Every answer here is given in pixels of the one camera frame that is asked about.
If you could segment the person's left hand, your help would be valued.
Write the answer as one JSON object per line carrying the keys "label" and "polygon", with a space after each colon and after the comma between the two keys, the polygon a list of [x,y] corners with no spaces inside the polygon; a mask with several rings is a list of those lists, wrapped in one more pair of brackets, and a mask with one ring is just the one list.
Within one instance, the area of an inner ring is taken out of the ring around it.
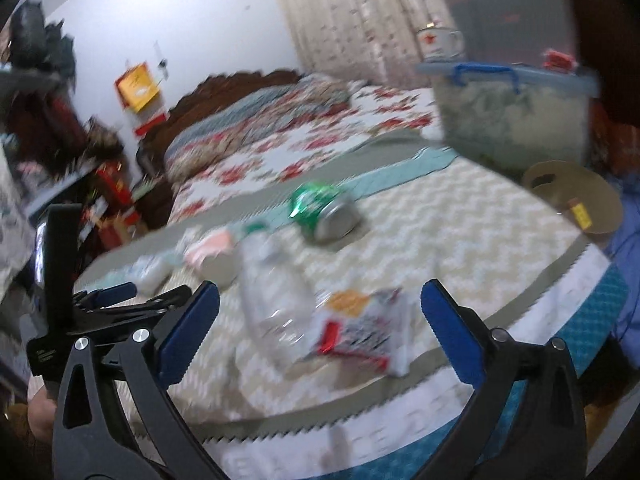
{"label": "person's left hand", "polygon": [[57,408],[55,400],[45,386],[42,386],[28,402],[29,429],[39,442],[52,443]]}

